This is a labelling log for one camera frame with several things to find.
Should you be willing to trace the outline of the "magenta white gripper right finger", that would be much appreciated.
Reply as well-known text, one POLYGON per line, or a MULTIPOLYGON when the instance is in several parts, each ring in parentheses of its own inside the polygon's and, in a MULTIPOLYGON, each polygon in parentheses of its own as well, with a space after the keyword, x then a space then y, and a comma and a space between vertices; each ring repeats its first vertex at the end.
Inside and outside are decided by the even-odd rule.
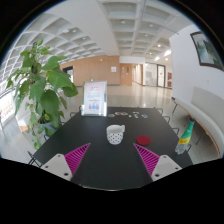
POLYGON ((181 167, 168 155, 157 155, 156 153, 134 143, 142 162, 153 181, 157 181, 172 173, 181 170, 181 167))

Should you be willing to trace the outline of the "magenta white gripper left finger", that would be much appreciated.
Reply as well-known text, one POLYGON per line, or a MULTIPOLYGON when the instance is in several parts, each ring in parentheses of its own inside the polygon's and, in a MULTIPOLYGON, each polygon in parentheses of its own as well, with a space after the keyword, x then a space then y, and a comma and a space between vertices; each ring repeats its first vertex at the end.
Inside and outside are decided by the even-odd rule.
POLYGON ((51 174, 61 177, 70 181, 76 170, 78 169, 85 153, 87 152, 90 143, 80 146, 69 153, 56 154, 49 161, 47 161, 42 167, 51 174))

